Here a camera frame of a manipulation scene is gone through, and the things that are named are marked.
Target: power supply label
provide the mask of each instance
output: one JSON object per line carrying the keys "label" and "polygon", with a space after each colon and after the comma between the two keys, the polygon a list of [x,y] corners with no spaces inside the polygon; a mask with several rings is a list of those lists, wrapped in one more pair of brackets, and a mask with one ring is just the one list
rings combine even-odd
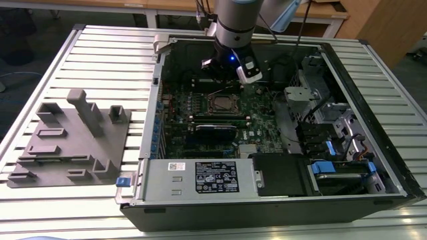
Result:
{"label": "power supply label", "polygon": [[196,162],[195,190],[199,194],[238,193],[236,162]]}

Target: slotted table surface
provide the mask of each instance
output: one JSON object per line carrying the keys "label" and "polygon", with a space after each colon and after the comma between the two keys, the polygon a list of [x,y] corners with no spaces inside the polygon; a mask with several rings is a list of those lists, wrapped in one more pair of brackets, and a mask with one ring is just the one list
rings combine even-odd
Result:
{"label": "slotted table surface", "polygon": [[[154,36],[159,33],[200,36],[202,31],[86,26],[74,30],[47,70],[34,95],[0,145],[0,239],[51,236],[64,239],[427,239],[427,200],[399,210],[378,212],[343,224],[212,231],[140,232],[123,216],[115,202],[116,186],[7,187],[8,175],[35,131],[40,103],[70,108],[71,88],[87,92],[99,108],[123,105],[132,110],[120,170],[135,171],[144,130],[155,67]],[[282,40],[295,37],[280,36]],[[303,37],[327,41],[378,117],[391,141],[427,189],[426,114],[397,81],[370,46],[357,40]],[[132,196],[126,188],[123,197]]]}

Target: metal bracket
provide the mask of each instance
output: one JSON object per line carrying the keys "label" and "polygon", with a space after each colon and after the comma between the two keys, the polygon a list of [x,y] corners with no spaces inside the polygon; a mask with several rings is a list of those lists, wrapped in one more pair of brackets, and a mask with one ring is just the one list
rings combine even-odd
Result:
{"label": "metal bracket", "polygon": [[255,171],[254,173],[255,173],[256,188],[262,189],[264,187],[263,172]]}
{"label": "metal bracket", "polygon": [[170,45],[170,35],[168,34],[156,34],[154,36],[154,52],[155,54],[162,54],[167,51],[167,46]]}

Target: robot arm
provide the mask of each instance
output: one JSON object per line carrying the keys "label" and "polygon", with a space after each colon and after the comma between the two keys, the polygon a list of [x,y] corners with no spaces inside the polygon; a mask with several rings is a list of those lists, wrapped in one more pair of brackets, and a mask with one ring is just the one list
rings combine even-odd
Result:
{"label": "robot arm", "polygon": [[219,0],[216,1],[215,54],[202,61],[202,69],[219,82],[236,77],[242,84],[251,84],[263,78],[251,40],[260,12],[284,7],[279,16],[270,17],[284,30],[294,17],[301,0]]}

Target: desk leg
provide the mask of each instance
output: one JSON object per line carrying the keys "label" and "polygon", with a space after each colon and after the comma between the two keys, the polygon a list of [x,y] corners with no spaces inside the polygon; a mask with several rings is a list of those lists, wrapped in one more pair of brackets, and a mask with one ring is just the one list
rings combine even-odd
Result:
{"label": "desk leg", "polygon": [[323,38],[329,38],[329,39],[335,38],[335,35],[341,30],[343,22],[345,22],[343,19],[333,20],[333,23],[327,26],[327,29],[325,31]]}
{"label": "desk leg", "polygon": [[150,29],[159,28],[158,26],[158,10],[155,9],[146,9],[146,16],[147,16],[147,25]]}
{"label": "desk leg", "polygon": [[60,17],[60,10],[50,10],[50,13],[51,13],[52,18],[54,18],[55,20],[58,20],[58,19],[62,18],[62,17]]}

